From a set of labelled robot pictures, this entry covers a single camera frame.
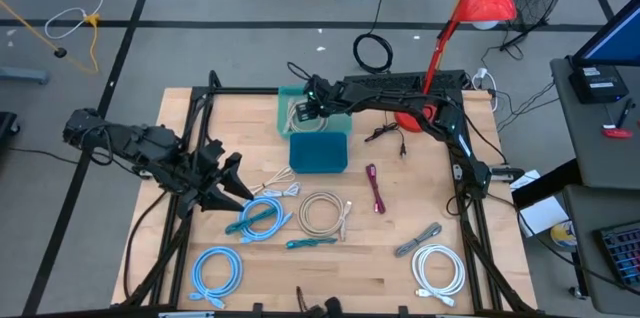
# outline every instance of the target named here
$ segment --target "white paper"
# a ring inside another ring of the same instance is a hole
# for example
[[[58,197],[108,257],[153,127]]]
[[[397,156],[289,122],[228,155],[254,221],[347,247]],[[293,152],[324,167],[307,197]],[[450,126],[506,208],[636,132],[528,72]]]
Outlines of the white paper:
[[[511,191],[525,186],[538,178],[540,178],[540,173],[538,173],[538,171],[529,171],[520,177],[520,179],[511,183]],[[520,210],[520,214],[524,217],[525,221],[535,234],[545,231],[554,225],[569,219],[567,213],[565,213],[564,209],[562,209],[560,203],[558,203],[558,200],[554,196],[543,199],[530,207]],[[520,217],[518,217],[518,223],[520,224],[520,229],[524,235],[527,238],[531,237],[531,231],[522,222]]]

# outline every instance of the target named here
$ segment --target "wooden table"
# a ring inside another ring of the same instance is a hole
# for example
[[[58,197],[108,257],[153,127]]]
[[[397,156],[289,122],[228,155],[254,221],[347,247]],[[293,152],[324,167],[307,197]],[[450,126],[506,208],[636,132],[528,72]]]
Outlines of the wooden table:
[[[165,90],[158,124],[165,124],[181,135],[189,96],[190,89],[187,88]],[[471,120],[487,139],[499,147],[489,95],[465,92],[464,98],[465,110]],[[226,154],[237,151],[243,155],[239,174],[248,186],[264,182],[288,165],[287,141],[275,129],[276,107],[275,95],[218,95],[215,98],[210,134],[223,142]],[[309,306],[322,306],[327,298],[337,296],[345,312],[393,313],[398,311],[399,305],[406,305],[411,313],[473,313],[468,283],[454,296],[456,305],[453,308],[434,298],[418,298],[414,295],[418,285],[411,273],[412,254],[402,258],[393,255],[398,245],[411,240],[437,221],[442,224],[443,231],[428,242],[452,248],[464,261],[458,220],[445,211],[445,203],[454,192],[445,145],[427,134],[405,133],[408,154],[400,159],[400,135],[395,132],[364,143],[364,138],[383,122],[384,113],[379,111],[353,115],[346,171],[331,175],[299,175],[296,181],[302,183],[300,195],[280,198],[285,210],[294,214],[298,212],[300,201],[313,192],[329,191],[345,201],[352,201],[346,242],[287,251],[284,247],[287,241],[306,237],[294,218],[271,239],[243,245],[238,235],[227,236],[224,233],[224,228],[236,220],[237,213],[198,211],[194,213],[189,238],[179,308],[213,310],[206,301],[188,300],[187,295],[194,291],[190,273],[196,258],[205,249],[225,245],[240,254],[245,269],[238,290],[223,298],[227,310],[251,310],[253,303],[261,302],[265,311],[298,311],[295,288],[300,286]],[[501,162],[498,154],[473,131],[471,143],[478,159],[487,164]],[[378,168],[380,193],[387,207],[384,215],[376,214],[372,209],[373,196],[364,172],[364,167],[370,163]],[[283,190],[287,187],[288,184],[282,184],[270,188]],[[490,192],[511,199],[505,183],[492,183]],[[155,182],[142,183],[132,225],[159,194]],[[328,203],[326,206],[323,204],[317,203],[312,208],[314,225],[328,226],[335,222],[335,209]],[[144,278],[158,256],[167,205],[168,199],[146,217],[138,230],[132,248],[131,289]],[[484,209],[496,265],[523,300],[536,307],[514,210],[491,199],[484,201]],[[268,227],[271,223],[259,223],[258,228]],[[488,308],[484,270],[479,261],[476,262],[484,306]],[[170,263],[165,272],[161,302],[168,301],[171,267]],[[426,271],[434,286],[448,284],[453,275],[451,262],[439,255],[429,258]],[[229,276],[226,259],[221,256],[211,258],[203,275],[210,287],[224,283]],[[113,302],[123,299],[121,267]]]

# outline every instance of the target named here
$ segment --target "teal plastic bin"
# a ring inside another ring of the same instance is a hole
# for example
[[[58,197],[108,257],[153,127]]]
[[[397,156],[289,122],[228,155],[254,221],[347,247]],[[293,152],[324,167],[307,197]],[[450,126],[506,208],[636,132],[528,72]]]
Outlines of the teal plastic bin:
[[[303,94],[304,86],[282,86],[278,88],[278,133],[289,139],[293,133],[308,132],[341,132],[349,136],[352,129],[351,117],[346,114],[336,114],[327,118],[326,123],[321,119],[314,119],[306,122],[299,122],[295,116],[295,105],[306,102],[307,98]],[[295,125],[300,130],[297,131],[289,123],[289,117],[295,120]]]

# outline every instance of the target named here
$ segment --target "monitor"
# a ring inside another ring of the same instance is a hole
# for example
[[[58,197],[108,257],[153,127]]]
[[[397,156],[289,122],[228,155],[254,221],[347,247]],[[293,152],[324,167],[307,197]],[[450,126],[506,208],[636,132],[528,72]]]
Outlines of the monitor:
[[[631,0],[573,57],[574,64],[640,66],[640,0]]]

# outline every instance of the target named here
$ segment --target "gray floor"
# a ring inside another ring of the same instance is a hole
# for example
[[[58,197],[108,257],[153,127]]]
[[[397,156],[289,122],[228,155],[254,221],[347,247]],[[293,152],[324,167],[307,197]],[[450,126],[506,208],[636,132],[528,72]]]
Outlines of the gray floor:
[[[94,7],[95,0],[5,0],[30,19],[45,19],[70,6]],[[105,0],[103,19],[126,20],[136,0]],[[380,20],[442,23],[454,0],[384,0]],[[614,10],[628,0],[609,0]],[[369,21],[377,0],[148,0],[144,20],[192,21]],[[0,19],[9,18],[0,11]],[[597,0],[560,0],[551,24],[603,24]],[[16,29],[12,35],[5,34]],[[108,119],[152,123],[165,87],[204,85],[215,69],[228,86],[276,86],[295,82],[285,68],[294,61],[311,72],[338,79],[359,73],[351,44],[360,30],[324,29],[157,29],[135,32]],[[395,52],[393,71],[423,70],[437,31],[381,30]],[[68,51],[88,61],[91,30],[81,28],[63,40]],[[72,110],[95,107],[120,47],[124,29],[102,28],[97,55],[99,76],[79,73],[22,28],[0,27],[0,66],[47,70],[47,86],[0,82],[0,110],[21,116],[16,147],[44,149],[69,158],[78,154],[61,142]],[[463,31],[451,41],[442,67],[475,72],[488,46],[502,32]],[[535,32],[520,47],[522,61],[491,52],[486,59],[498,88],[519,103],[550,81],[548,62],[575,52],[591,33]],[[363,45],[372,60],[382,53]],[[555,97],[549,92],[546,99]],[[497,119],[506,117],[504,109]],[[501,133],[505,153],[516,165],[549,171],[572,158],[558,104],[525,115]],[[0,166],[0,316],[22,311],[69,187],[74,167],[48,157],[9,152]],[[40,312],[106,307],[120,264],[139,182],[115,167],[90,167],[67,235],[40,305]],[[542,309],[569,316],[604,317],[590,302],[566,293],[575,285],[570,266],[536,242],[525,242],[536,296]]]

